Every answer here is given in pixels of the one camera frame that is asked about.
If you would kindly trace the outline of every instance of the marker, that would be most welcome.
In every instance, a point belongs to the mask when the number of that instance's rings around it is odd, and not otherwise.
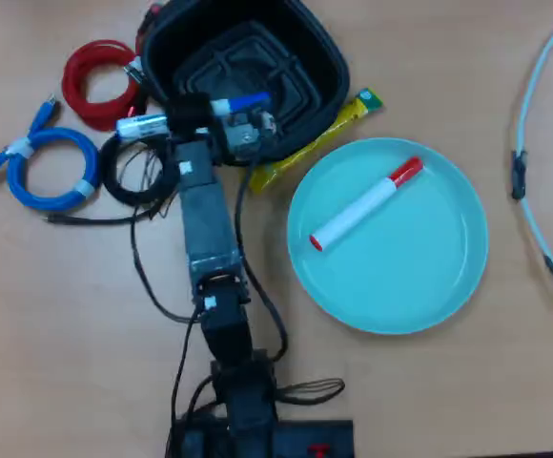
[[[310,236],[318,251],[324,251],[386,202],[404,183],[422,170],[422,160],[412,157],[389,177],[383,178]]]

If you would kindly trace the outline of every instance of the red cable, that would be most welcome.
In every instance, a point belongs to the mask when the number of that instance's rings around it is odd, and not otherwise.
[[[86,99],[86,79],[91,71],[104,65],[124,67],[134,52],[115,40],[97,40],[82,46],[67,61],[62,90],[65,100],[82,120],[97,131],[112,131],[115,121],[133,114],[138,85],[129,78],[126,92],[109,102],[91,103]]]

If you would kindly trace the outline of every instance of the blue cable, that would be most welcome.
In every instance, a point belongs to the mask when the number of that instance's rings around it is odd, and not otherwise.
[[[12,142],[0,153],[0,167],[8,160],[8,184],[11,193],[27,207],[44,212],[68,212],[91,196],[99,184],[98,151],[83,134],[62,127],[46,128],[56,112],[58,104],[54,97],[45,101],[29,129],[29,135]],[[34,196],[25,188],[27,160],[42,146],[55,141],[70,141],[84,154],[86,170],[84,176],[68,193],[55,198]]]

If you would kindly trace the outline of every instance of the yellow snack package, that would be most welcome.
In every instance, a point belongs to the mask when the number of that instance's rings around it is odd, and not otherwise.
[[[280,162],[264,164],[257,167],[254,170],[249,183],[251,191],[254,194],[260,194],[271,183],[275,182],[279,177],[301,162],[314,150],[325,145],[330,140],[338,136],[347,127],[353,125],[358,119],[366,117],[370,113],[379,110],[381,107],[382,101],[378,98],[376,93],[370,88],[363,89],[353,100],[341,108],[334,124],[332,124],[330,128],[321,134],[315,141]]]

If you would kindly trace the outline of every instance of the wooden surface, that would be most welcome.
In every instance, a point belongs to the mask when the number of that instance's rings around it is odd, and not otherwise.
[[[481,196],[491,252],[480,290],[448,323],[413,337],[362,334],[314,305],[291,269],[285,221],[304,171],[250,200],[250,261],[291,333],[278,378],[342,376],[348,383],[332,403],[283,408],[282,416],[355,419],[360,457],[552,449],[553,281],[507,198],[507,129],[553,30],[553,0],[306,3],[341,46],[352,91],[371,85],[387,104],[340,142],[403,136],[450,157]],[[145,8],[140,0],[0,0],[0,148],[23,135],[40,102],[57,91],[76,47],[95,38],[132,44]],[[94,99],[125,84],[123,77],[96,79]],[[105,138],[69,109],[60,122],[98,143]],[[529,118],[528,147],[530,200],[553,244],[553,58]],[[82,166],[74,149],[42,155],[31,189],[62,191]],[[223,176],[232,197],[236,172]],[[127,210],[102,192],[84,212]],[[140,228],[140,245],[159,297],[190,311],[177,205],[166,220]],[[256,344],[275,348],[267,314],[249,310]],[[162,456],[183,332],[145,296],[127,228],[50,227],[12,198],[0,175],[0,457]],[[180,408],[209,361],[195,332]]]

